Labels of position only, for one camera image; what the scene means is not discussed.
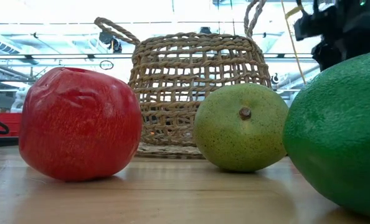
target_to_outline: green melon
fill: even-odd
[[[283,142],[319,193],[370,216],[370,54],[326,69],[299,92]]]
[[[252,172],[283,158],[288,106],[258,84],[224,86],[200,105],[193,136],[204,157],[231,171]]]

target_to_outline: basket handle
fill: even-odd
[[[262,8],[264,7],[267,0],[252,0],[250,4],[247,6],[245,19],[244,19],[244,27],[245,27],[245,34],[247,37],[252,38],[253,36],[253,29],[257,23],[257,19],[262,13]],[[249,23],[249,13],[252,10],[253,6],[259,3],[255,9],[255,13],[253,19]]]
[[[127,31],[126,29],[122,28],[121,26],[115,24],[114,22],[106,19],[106,18],[102,18],[102,17],[98,17],[95,19],[95,21],[93,22],[95,25],[97,25],[99,28],[101,28],[102,31],[105,31],[115,37],[117,37],[118,39],[122,40],[122,41],[125,41],[129,44],[133,44],[133,45],[138,45],[140,44],[140,40],[138,40],[138,38],[136,38],[131,32]],[[109,27],[105,27],[103,24],[106,24],[112,28],[114,28],[115,30],[112,30],[111,28]]]

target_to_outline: fake fruit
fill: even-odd
[[[320,194],[370,216],[370,54],[324,70],[299,92],[283,141]]]
[[[141,123],[138,99],[126,83],[79,68],[53,68],[26,96],[19,152],[55,179],[108,177],[135,155]]]
[[[194,140],[203,156],[222,169],[263,169],[286,154],[282,129],[287,111],[284,100],[265,86],[224,86],[198,108]]]

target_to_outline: wooden table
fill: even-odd
[[[116,176],[66,184],[0,148],[0,223],[363,223],[323,198],[288,158],[257,174],[228,174],[206,161],[135,158]]]

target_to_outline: apple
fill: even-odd
[[[109,177],[135,155],[141,127],[138,99],[126,83],[80,68],[53,68],[26,96],[19,152],[55,179]]]

